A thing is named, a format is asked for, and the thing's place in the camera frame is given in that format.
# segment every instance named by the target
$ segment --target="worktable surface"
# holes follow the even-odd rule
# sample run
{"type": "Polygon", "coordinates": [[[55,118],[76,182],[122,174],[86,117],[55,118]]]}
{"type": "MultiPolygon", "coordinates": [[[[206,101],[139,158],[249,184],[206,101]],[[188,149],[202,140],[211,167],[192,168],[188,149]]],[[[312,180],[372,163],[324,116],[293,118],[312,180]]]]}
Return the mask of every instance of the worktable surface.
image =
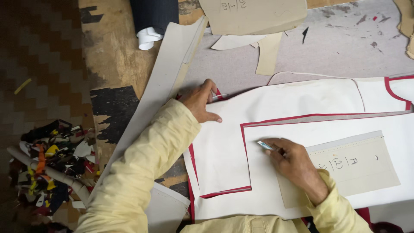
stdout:
{"type": "MultiPolygon", "coordinates": [[[[351,1],[307,2],[311,9],[351,1]]],[[[198,0],[178,0],[178,7],[181,25],[204,14],[198,0]]],[[[144,93],[161,41],[149,50],[138,49],[129,0],[79,0],[79,8],[102,172],[144,93]]],[[[189,197],[183,156],[155,181],[189,197]]]]}

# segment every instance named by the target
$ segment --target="yellow sleeve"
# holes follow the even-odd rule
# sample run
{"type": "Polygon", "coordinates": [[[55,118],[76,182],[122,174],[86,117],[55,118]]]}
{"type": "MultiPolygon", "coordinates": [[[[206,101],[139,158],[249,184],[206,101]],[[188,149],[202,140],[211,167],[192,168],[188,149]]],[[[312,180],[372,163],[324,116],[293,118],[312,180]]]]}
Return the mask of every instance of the yellow sleeve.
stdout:
{"type": "Polygon", "coordinates": [[[154,179],[174,164],[200,128],[186,106],[168,101],[124,157],[112,164],[76,232],[148,232],[144,210],[154,179]]]}
{"type": "Polygon", "coordinates": [[[318,231],[320,233],[372,232],[368,223],[355,212],[349,201],[339,195],[329,172],[323,169],[318,169],[318,172],[330,192],[320,205],[315,207],[310,201],[308,204],[318,231]]]}

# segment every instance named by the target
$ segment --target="yellow shirt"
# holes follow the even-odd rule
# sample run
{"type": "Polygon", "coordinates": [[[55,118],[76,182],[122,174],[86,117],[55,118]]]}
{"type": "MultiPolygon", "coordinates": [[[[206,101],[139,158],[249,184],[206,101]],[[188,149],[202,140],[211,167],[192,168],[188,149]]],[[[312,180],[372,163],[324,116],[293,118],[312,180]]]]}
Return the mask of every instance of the yellow shirt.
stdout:
{"type": "MultiPolygon", "coordinates": [[[[139,138],[111,166],[87,213],[79,218],[77,233],[148,232],[144,210],[149,204],[154,179],[164,174],[188,148],[201,129],[193,114],[181,102],[165,104],[139,138]]],[[[368,224],[338,194],[335,182],[325,170],[319,174],[330,194],[319,206],[308,208],[320,233],[371,232],[368,224]]],[[[236,216],[186,226],[182,233],[305,233],[300,219],[278,216],[236,216]]]]}

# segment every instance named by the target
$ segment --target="right hand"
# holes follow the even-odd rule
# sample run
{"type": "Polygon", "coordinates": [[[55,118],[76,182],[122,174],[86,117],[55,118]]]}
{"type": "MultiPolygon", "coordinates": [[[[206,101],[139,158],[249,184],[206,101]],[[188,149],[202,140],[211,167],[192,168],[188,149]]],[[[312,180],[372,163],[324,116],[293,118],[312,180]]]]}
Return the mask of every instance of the right hand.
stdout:
{"type": "Polygon", "coordinates": [[[284,138],[262,140],[273,150],[266,150],[278,172],[308,194],[314,205],[322,203],[329,194],[325,182],[313,166],[304,146],[284,138]]]}

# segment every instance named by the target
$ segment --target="hand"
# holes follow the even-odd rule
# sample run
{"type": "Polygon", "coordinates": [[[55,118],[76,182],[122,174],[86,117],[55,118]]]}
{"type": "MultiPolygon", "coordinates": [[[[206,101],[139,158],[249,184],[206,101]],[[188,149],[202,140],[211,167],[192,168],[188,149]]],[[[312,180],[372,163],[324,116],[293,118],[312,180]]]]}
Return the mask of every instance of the hand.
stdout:
{"type": "Polygon", "coordinates": [[[180,98],[180,101],[191,111],[199,123],[206,121],[221,123],[223,121],[219,115],[206,111],[207,103],[213,102],[211,91],[217,93],[217,86],[211,79],[206,79],[200,87],[180,98]]]}
{"type": "Polygon", "coordinates": [[[284,138],[262,140],[274,150],[266,150],[278,172],[307,193],[315,205],[322,203],[329,194],[328,187],[313,166],[304,146],[284,138]]]}

